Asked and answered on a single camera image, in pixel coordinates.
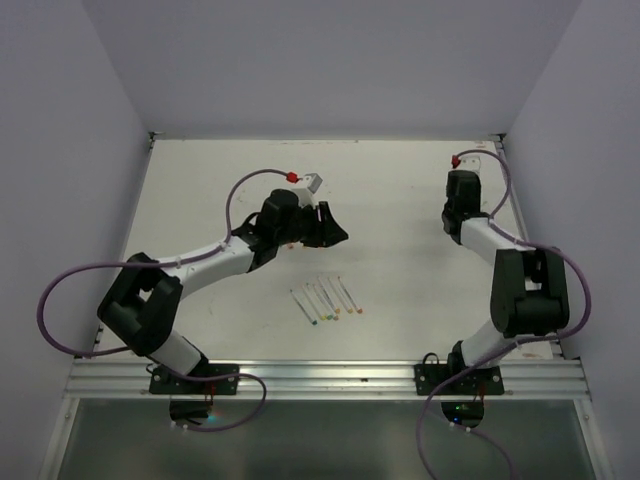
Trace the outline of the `teal green marker pen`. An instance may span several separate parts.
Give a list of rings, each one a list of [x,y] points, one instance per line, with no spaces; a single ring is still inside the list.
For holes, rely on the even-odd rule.
[[[302,303],[302,301],[299,299],[299,297],[296,295],[296,292],[293,289],[290,289],[290,295],[294,301],[294,303],[297,305],[297,307],[300,309],[300,311],[302,312],[302,314],[305,316],[305,318],[307,319],[307,321],[313,325],[316,326],[317,325],[317,320],[315,319],[315,317],[313,317],[309,311],[305,308],[304,304]]]

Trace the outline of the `light green cap marker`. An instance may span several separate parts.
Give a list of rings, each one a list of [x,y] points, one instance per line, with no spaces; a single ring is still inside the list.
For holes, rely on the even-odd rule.
[[[326,320],[333,320],[334,319],[333,311],[325,303],[325,300],[323,299],[323,297],[320,294],[319,290],[317,289],[316,285],[315,284],[311,284],[311,283],[307,283],[306,284],[306,288],[313,295],[314,301],[320,307],[320,310],[322,312],[323,317]]]

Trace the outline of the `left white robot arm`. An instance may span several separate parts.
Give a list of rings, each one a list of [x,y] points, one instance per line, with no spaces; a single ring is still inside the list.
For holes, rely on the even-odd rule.
[[[169,267],[144,253],[132,256],[99,305],[98,318],[136,355],[168,369],[182,390],[197,392],[207,383],[209,360],[175,330],[180,303],[263,267],[287,244],[329,248],[348,239],[326,201],[305,204],[294,191],[276,189],[214,254],[197,251],[193,262],[176,260]]]

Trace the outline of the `orange cap marker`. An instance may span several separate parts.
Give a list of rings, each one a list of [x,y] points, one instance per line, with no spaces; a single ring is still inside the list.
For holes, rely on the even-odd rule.
[[[352,309],[358,313],[358,314],[363,314],[364,310],[363,308],[360,306],[360,304],[355,300],[355,298],[353,297],[353,295],[351,294],[351,292],[349,291],[349,289],[347,288],[346,284],[344,283],[343,279],[341,276],[337,277],[337,281],[340,285],[340,288],[343,292],[343,294],[345,295],[346,299],[348,300],[348,302],[350,303]]]

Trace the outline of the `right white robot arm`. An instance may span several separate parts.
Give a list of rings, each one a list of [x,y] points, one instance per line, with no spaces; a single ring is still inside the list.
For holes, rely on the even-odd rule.
[[[447,358],[447,384],[464,393],[480,382],[477,362],[492,352],[517,340],[555,334],[568,325],[565,263],[550,250],[523,246],[500,234],[489,214],[481,210],[481,181],[473,171],[448,173],[442,221],[444,232],[457,245],[493,269],[490,319],[471,337],[457,342]]]

